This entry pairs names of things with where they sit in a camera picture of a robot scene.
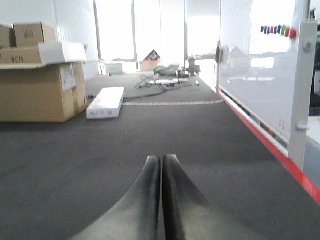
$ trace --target white wall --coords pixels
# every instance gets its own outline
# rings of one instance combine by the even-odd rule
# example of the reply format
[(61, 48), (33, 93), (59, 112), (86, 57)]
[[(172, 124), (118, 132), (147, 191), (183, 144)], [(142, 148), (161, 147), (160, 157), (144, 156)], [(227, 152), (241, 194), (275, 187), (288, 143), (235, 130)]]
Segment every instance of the white wall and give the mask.
[[(0, 0), (0, 23), (44, 22), (55, 28), (58, 41), (88, 45), (87, 59), (97, 60), (93, 0)], [(98, 76), (97, 63), (84, 66), (84, 77)]]

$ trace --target gray carpet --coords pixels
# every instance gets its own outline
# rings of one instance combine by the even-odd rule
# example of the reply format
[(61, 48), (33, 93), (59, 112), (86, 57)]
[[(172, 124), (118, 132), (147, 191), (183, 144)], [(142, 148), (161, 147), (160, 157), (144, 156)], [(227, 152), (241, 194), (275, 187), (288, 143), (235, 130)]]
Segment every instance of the gray carpet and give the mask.
[[(138, 73), (99, 77), (87, 94), (134, 89)], [(212, 101), (200, 86), (135, 102)], [(320, 207), (224, 103), (122, 106), (119, 118), (63, 124), (0, 124), (2, 240), (63, 240), (102, 216), (126, 192), (148, 155), (176, 154), (215, 205), (272, 240), (319, 240)], [(163, 223), (159, 239), (164, 239)]]

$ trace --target cardboard box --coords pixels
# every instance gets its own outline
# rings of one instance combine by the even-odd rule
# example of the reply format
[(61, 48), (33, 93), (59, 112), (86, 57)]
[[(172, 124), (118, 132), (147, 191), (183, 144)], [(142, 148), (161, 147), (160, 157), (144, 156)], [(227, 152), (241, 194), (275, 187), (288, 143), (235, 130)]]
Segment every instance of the cardboard box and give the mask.
[(0, 49), (0, 64), (41, 64), (37, 46), (10, 47)]
[(15, 31), (10, 26), (0, 25), (0, 49), (16, 46)]
[(52, 42), (38, 44), (44, 65), (83, 62), (87, 60), (85, 47), (76, 42)]
[(145, 60), (140, 62), (140, 71), (153, 71), (161, 64), (161, 60)]
[(0, 70), (0, 122), (63, 123), (87, 108), (83, 65)]
[(17, 47), (36, 46), (38, 43), (56, 42), (55, 29), (42, 22), (13, 25)]

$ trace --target magnet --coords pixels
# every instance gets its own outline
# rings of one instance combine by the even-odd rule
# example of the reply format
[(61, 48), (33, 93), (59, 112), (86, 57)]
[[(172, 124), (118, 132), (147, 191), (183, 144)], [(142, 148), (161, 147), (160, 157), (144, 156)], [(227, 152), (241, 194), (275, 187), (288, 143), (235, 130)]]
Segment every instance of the magnet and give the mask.
[(294, 39), (297, 36), (297, 31), (295, 29), (290, 29), (289, 38)]
[(289, 37), (289, 32), (290, 32), (290, 27), (287, 27), (286, 29), (285, 29), (285, 34), (284, 34), (284, 36), (287, 38), (287, 37)]
[(281, 27), (281, 35), (282, 36), (284, 36), (285, 35), (285, 33), (286, 33), (286, 25), (283, 25), (282, 27)]

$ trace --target cable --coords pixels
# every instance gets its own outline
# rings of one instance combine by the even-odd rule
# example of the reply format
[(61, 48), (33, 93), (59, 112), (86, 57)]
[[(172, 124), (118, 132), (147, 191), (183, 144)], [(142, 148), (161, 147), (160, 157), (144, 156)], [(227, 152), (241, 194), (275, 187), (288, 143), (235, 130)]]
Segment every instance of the cable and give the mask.
[[(169, 91), (178, 90), (178, 89), (181, 89), (182, 87), (191, 87), (193, 85), (189, 81), (187, 81), (187, 82), (180, 81), (178, 75), (176, 75), (176, 78), (178, 80), (177, 82), (168, 83), (168, 84), (161, 84), (161, 83), (157, 84), (157, 80), (159, 79), (159, 77), (157, 75), (156, 76), (141, 75), (140, 76), (141, 81), (134, 86), (134, 89), (151, 88), (153, 86), (157, 86), (161, 90), (161, 92), (147, 94), (147, 95), (141, 95), (141, 96), (124, 97), (123, 103), (131, 102), (131, 101), (134, 101), (137, 99), (142, 99), (142, 98), (147, 98), (147, 97), (159, 96), (159, 95), (165, 94), (166, 92), (169, 92)], [(95, 98), (95, 96), (93, 96), (93, 95), (88, 96), (88, 99), (90, 99), (90, 100), (93, 100), (94, 98)]]

